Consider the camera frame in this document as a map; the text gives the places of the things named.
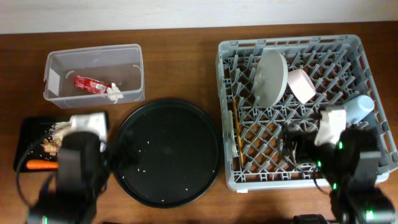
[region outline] gray plastic container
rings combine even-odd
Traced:
[[[92,94],[75,88],[73,76],[115,83],[121,93]],[[145,99],[144,64],[137,44],[60,50],[49,53],[44,71],[44,98],[60,108],[110,105],[109,95],[123,94],[116,103]]]
[[[289,71],[304,69],[310,76],[317,94],[301,104],[287,87],[278,104],[261,108],[253,95],[257,63],[268,50],[280,52]],[[238,192],[264,189],[314,187],[314,164],[294,167],[278,154],[277,138],[285,123],[298,123],[297,129],[315,131],[317,121],[310,118],[320,106],[342,105],[359,95],[368,95],[375,102],[359,128],[371,129],[377,135],[382,152],[377,181],[387,180],[398,168],[397,148],[376,90],[361,40],[356,35],[291,37],[259,40],[229,40],[218,46],[216,58],[217,87],[223,122],[223,143],[227,186]],[[229,110],[234,112],[233,99],[238,108],[240,137],[246,163],[233,158],[229,141],[231,131],[236,136],[235,117],[229,122]],[[317,179],[320,186],[328,185]]]

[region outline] white wall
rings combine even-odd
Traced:
[[[398,20],[398,0],[0,0],[0,34]]]

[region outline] cup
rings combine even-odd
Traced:
[[[343,106],[347,112],[347,122],[358,124],[374,109],[374,102],[369,96],[360,95]]]
[[[287,83],[296,98],[303,104],[315,96],[315,87],[310,77],[302,69],[289,72],[287,74]]]

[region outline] light blue cup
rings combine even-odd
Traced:
[[[347,122],[358,124],[374,109],[374,102],[369,96],[361,95],[343,106],[347,112]]]

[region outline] white plate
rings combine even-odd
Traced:
[[[257,82],[254,95],[260,97],[259,106],[277,104],[287,86],[287,63],[284,56],[276,50],[267,51],[257,65],[254,81]]]

